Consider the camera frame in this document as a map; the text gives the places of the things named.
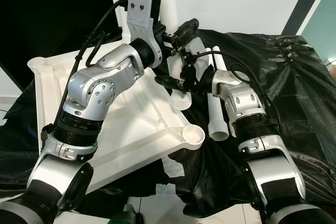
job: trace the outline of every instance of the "white tray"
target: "white tray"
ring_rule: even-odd
[[[103,45],[92,62],[120,44]],[[87,50],[79,69],[85,67],[91,51]],[[28,62],[35,74],[38,132],[54,122],[76,55],[77,51]],[[146,69],[145,75],[111,105],[98,136],[98,149],[89,161],[94,174],[87,193],[179,149],[196,150],[201,146],[203,130],[172,107],[169,94],[154,76],[151,69]]]

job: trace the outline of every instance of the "black plastic sheet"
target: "black plastic sheet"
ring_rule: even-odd
[[[283,140],[306,182],[307,200],[336,206],[336,83],[314,49],[301,36],[210,30],[199,30],[196,35],[206,47],[219,46],[249,65],[280,112]],[[225,63],[230,69],[235,62],[225,57]],[[167,74],[166,64],[154,71]],[[24,186],[37,159],[35,93],[31,88],[11,108],[7,123],[0,126],[0,197]],[[206,99],[206,95],[193,95],[192,107],[183,113],[207,133]],[[194,217],[249,202],[233,137],[215,142],[207,136],[200,149],[179,150],[169,157],[183,165],[184,176],[169,178],[159,160],[101,190],[148,196],[155,194],[157,184],[173,184],[187,204],[184,213]]]

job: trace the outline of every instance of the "white plastic tray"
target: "white plastic tray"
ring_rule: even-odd
[[[93,62],[119,45],[119,41],[103,45]],[[79,69],[85,66],[91,50],[85,53]],[[76,55],[70,52],[28,62],[35,73],[39,132],[54,122]],[[111,105],[98,136],[98,149],[89,161],[94,174],[87,193],[179,149],[196,150],[201,146],[203,130],[190,125],[172,107],[169,94],[155,83],[154,76],[151,69],[146,69],[145,75]]]

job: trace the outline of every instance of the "black cloth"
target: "black cloth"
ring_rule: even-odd
[[[280,112],[282,137],[306,182],[307,201],[319,206],[336,206],[336,82],[314,49],[301,36],[221,34],[212,30],[199,30],[196,36],[201,37],[206,47],[219,46],[249,65]],[[225,57],[225,63],[230,69],[234,60]],[[166,75],[166,64],[154,71]],[[33,94],[28,95],[23,94],[21,99],[31,100]],[[207,133],[206,97],[193,95],[191,108],[183,113]],[[27,113],[36,113],[33,102],[27,106],[31,107]],[[16,120],[13,124],[17,126],[0,127],[0,196],[3,196],[3,184],[25,182],[27,176],[19,175],[29,174],[37,158],[36,131],[35,140],[30,140],[24,130],[27,121],[20,122],[25,116],[33,116],[25,115],[20,104],[19,107],[16,113],[20,115],[16,119],[11,119],[10,113],[6,116],[7,123]],[[23,143],[28,145],[26,150],[19,148]],[[17,152],[19,159],[11,154]],[[183,149],[169,157],[183,165],[185,176],[169,178],[162,161],[158,160],[101,190],[114,195],[148,196],[155,194],[157,184],[175,184],[176,194],[187,204],[184,213],[194,217],[206,217],[233,204],[249,202],[250,192],[242,176],[242,163],[233,137],[215,142],[207,136],[198,150]],[[14,170],[5,167],[8,163]]]

